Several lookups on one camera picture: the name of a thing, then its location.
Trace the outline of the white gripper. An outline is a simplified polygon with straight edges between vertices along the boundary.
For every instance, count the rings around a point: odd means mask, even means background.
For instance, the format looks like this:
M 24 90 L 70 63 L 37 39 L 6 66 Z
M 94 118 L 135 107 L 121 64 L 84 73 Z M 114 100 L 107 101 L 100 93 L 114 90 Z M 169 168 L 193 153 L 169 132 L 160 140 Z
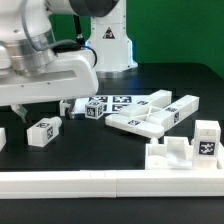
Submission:
M 27 110 L 20 104 L 64 100 L 64 115 L 72 120 L 75 118 L 74 99 L 93 96 L 98 91 L 93 64 L 90 50 L 59 53 L 45 73 L 17 75 L 10 68 L 6 49 L 0 44 L 0 106 L 12 105 L 12 111 L 26 122 Z

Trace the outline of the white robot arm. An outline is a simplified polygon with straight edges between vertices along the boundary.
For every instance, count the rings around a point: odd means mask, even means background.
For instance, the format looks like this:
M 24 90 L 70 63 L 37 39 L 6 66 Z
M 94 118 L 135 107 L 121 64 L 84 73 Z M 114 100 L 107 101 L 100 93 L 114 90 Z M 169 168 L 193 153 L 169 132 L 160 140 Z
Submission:
M 0 0 L 0 107 L 90 97 L 135 68 L 126 0 Z

